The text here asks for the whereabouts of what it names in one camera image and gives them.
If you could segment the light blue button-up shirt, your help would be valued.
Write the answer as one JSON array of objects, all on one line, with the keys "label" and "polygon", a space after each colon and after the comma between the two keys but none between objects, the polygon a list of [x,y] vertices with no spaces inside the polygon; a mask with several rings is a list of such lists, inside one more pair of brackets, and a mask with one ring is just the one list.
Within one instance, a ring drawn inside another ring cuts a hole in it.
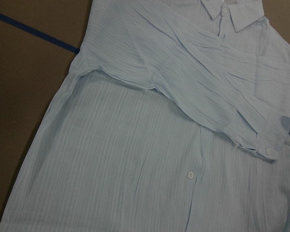
[{"label": "light blue button-up shirt", "polygon": [[290,232],[290,45],[260,0],[95,0],[0,232]]}]

